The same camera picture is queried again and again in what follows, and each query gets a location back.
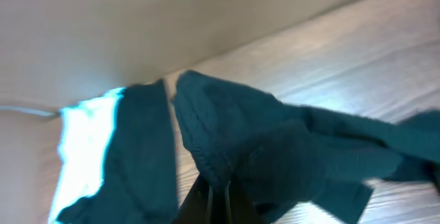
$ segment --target white cloth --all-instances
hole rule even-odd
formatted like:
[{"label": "white cloth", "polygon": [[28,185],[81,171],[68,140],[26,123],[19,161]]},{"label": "white cloth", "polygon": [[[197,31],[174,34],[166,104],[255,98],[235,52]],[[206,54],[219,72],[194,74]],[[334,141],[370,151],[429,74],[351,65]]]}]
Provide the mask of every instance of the white cloth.
[{"label": "white cloth", "polygon": [[105,151],[116,123],[116,107],[124,88],[61,109],[63,134],[58,153],[63,162],[49,214],[49,224],[63,208],[93,196],[103,182]]}]

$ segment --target beige wall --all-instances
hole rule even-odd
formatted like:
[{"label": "beige wall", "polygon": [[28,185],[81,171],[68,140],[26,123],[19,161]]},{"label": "beige wall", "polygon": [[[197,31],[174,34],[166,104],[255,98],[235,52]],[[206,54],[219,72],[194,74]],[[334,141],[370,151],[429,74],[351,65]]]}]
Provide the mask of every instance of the beige wall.
[{"label": "beige wall", "polygon": [[347,1],[0,0],[0,104],[62,107]]}]

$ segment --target dark teal fabric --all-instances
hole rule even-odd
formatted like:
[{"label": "dark teal fabric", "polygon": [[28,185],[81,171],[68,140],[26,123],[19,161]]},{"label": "dark teal fabric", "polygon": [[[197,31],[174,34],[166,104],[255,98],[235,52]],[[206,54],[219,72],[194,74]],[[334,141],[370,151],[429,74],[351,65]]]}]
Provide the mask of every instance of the dark teal fabric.
[{"label": "dark teal fabric", "polygon": [[372,193],[363,180],[432,179],[433,170],[418,169],[440,164],[438,132],[283,104],[194,71],[180,76],[174,104],[201,175],[221,190],[236,174],[267,221],[313,201],[357,223]]},{"label": "dark teal fabric", "polygon": [[58,216],[61,223],[162,224],[177,213],[175,143],[164,83],[123,92],[104,183]]}]

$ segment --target bright white patch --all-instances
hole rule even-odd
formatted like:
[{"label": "bright white patch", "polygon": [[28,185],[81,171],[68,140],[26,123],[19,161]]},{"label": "bright white patch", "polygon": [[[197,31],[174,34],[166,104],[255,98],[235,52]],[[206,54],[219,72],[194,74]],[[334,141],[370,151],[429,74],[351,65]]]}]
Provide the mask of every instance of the bright white patch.
[{"label": "bright white patch", "polygon": [[49,224],[63,208],[79,198],[93,196],[103,182],[105,151],[115,128],[116,104],[124,88],[113,89],[100,98],[82,101],[60,112],[63,134],[58,153],[63,167],[52,202]]}]

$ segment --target cloth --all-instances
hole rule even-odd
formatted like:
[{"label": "cloth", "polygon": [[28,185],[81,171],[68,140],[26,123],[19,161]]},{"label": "cloth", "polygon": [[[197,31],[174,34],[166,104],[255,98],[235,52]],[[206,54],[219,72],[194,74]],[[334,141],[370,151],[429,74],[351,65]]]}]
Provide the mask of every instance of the cloth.
[{"label": "cloth", "polygon": [[125,89],[93,196],[63,209],[60,223],[170,223],[177,213],[175,144],[163,81]]},{"label": "cloth", "polygon": [[115,107],[124,88],[60,110],[63,134],[58,145],[63,167],[49,214],[49,224],[63,208],[93,196],[103,182],[105,150],[114,130]]},{"label": "cloth", "polygon": [[405,168],[440,164],[438,132],[283,104],[194,71],[179,77],[174,104],[201,175],[221,190],[235,174],[267,222],[312,201],[357,223],[372,193],[363,180],[432,179],[435,170]]}]

